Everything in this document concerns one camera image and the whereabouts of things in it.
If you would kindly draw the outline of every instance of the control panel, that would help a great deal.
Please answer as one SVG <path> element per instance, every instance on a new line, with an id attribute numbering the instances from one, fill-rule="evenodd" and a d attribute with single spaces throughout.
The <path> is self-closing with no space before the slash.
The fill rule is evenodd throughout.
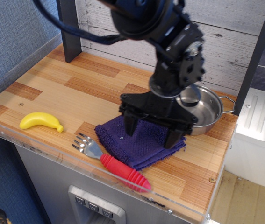
<path id="1" fill-rule="evenodd" d="M 72 185 L 68 195 L 78 224 L 126 224 L 126 213 L 119 206 Z"/>

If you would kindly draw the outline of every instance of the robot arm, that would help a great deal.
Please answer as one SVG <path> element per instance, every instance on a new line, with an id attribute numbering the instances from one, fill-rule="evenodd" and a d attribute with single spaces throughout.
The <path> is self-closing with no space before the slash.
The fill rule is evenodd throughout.
<path id="1" fill-rule="evenodd" d="M 150 92 L 122 94 L 120 112 L 126 133 L 132 135 L 139 119 L 168 127 L 165 148 L 173 147 L 181 136 L 190 134 L 197 118 L 177 101 L 187 86 L 205 73 L 201 56 L 201 31 L 183 13 L 184 1 L 99 0 L 111 8 L 115 27 L 128 39 L 146 40 L 156 48 L 157 65 L 150 78 Z M 194 102 L 184 102 L 193 106 Z"/>

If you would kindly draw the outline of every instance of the black post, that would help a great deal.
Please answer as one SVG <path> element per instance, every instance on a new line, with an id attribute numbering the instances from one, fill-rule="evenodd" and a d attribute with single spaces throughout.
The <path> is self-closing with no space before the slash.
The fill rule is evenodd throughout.
<path id="1" fill-rule="evenodd" d="M 243 83 L 241 85 L 241 88 L 240 88 L 240 91 L 237 97 L 235 111 L 233 112 L 233 114 L 235 115 L 239 115 L 241 108 L 243 107 L 246 95 L 249 91 L 252 79 L 256 72 L 256 69 L 259 64 L 264 48 L 265 48 L 265 20 L 261 28 L 261 32 L 257 40 L 255 50 L 253 52 L 251 61 L 249 63 L 248 69 L 246 71 Z"/>
<path id="2" fill-rule="evenodd" d="M 59 19 L 73 27 L 78 28 L 78 19 L 75 0 L 57 0 L 57 11 Z M 81 53 L 80 37 L 61 31 L 65 60 L 71 62 Z"/>

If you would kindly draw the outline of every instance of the white wooden wall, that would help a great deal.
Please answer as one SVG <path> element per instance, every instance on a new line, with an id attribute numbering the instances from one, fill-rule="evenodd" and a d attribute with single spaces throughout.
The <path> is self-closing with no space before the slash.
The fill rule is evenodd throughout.
<path id="1" fill-rule="evenodd" d="M 97 35 L 116 33 L 110 10 L 96 0 L 76 0 L 79 26 Z M 238 95 L 265 19 L 265 0 L 186 0 L 185 12 L 204 33 L 206 74 L 200 83 Z M 81 40 L 82 50 L 154 71 L 155 49 L 145 41 L 111 46 Z"/>

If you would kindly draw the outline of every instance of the black cable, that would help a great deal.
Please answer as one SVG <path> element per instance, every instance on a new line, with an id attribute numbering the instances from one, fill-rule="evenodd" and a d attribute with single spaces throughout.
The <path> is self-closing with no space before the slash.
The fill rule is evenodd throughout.
<path id="1" fill-rule="evenodd" d="M 40 0 L 33 0 L 33 3 L 37 7 L 37 9 L 41 12 L 41 14 L 48 19 L 50 22 L 52 22 L 56 27 L 60 28 L 62 31 L 67 32 L 69 34 L 79 36 L 81 38 L 94 41 L 96 43 L 105 44 L 105 45 L 111 45 L 113 43 L 116 43 L 118 41 L 126 40 L 125 37 L 122 35 L 108 35 L 108 36 L 97 36 L 94 34 L 91 34 L 87 31 L 77 29 L 75 27 L 69 26 L 56 17 L 54 17 L 52 14 L 50 14 L 43 4 L 40 2 Z"/>

